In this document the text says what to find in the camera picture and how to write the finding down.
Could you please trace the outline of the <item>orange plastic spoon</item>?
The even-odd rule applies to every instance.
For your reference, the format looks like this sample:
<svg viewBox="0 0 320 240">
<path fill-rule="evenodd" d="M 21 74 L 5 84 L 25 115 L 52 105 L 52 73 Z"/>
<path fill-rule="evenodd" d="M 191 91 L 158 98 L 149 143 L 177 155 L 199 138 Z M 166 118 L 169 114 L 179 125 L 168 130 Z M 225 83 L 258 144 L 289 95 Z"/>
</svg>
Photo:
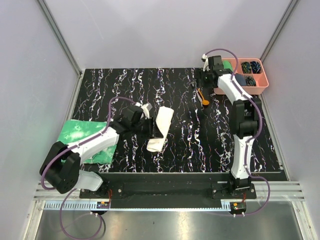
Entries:
<svg viewBox="0 0 320 240">
<path fill-rule="evenodd" d="M 204 108 L 207 108 L 210 104 L 210 102 L 204 97 L 202 91 L 200 90 L 200 95 L 202 97 L 202 103 L 201 105 L 204 107 Z"/>
</svg>

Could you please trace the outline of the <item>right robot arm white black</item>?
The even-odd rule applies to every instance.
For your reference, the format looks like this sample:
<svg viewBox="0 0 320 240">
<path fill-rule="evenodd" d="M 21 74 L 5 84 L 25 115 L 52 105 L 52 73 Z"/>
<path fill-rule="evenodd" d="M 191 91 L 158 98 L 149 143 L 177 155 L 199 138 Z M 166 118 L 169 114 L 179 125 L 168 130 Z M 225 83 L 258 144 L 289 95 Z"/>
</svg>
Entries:
<svg viewBox="0 0 320 240">
<path fill-rule="evenodd" d="M 194 72 L 195 83 L 202 88 L 220 88 L 232 104 L 229 119 L 234 138 L 233 163 L 227 182 L 227 192 L 239 198 L 251 187 L 251 152 L 257 134 L 262 130 L 261 101 L 248 94 L 236 80 L 235 74 L 224 68 L 220 55 L 203 55 L 202 68 Z"/>
</svg>

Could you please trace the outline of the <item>white cloth napkin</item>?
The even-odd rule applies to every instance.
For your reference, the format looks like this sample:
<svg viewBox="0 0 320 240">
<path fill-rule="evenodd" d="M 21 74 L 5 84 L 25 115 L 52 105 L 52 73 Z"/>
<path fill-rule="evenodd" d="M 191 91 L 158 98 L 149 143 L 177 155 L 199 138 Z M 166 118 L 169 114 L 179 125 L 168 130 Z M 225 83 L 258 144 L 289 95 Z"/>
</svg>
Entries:
<svg viewBox="0 0 320 240">
<path fill-rule="evenodd" d="M 155 153 L 162 151 L 171 126 L 173 114 L 174 110 L 169 107 L 161 106 L 159 108 L 155 122 L 163 137 L 150 139 L 148 141 L 146 149 L 149 152 Z"/>
</svg>

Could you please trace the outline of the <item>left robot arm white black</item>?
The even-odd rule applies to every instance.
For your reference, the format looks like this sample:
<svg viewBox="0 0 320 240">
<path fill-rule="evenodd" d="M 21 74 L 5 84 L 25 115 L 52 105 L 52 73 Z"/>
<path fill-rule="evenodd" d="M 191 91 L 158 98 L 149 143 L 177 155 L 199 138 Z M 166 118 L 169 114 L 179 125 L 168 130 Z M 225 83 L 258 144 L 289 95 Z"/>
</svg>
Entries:
<svg viewBox="0 0 320 240">
<path fill-rule="evenodd" d="M 108 193 L 107 184 L 98 173 L 81 170 L 81 165 L 100 151 L 117 145 L 125 134 L 142 134 L 148 140 L 162 138 L 151 109 L 150 103 L 130 105 L 119 117 L 108 119 L 103 129 L 82 140 L 70 144 L 55 142 L 39 170 L 42 188 L 60 194 L 83 189 L 103 198 Z"/>
</svg>

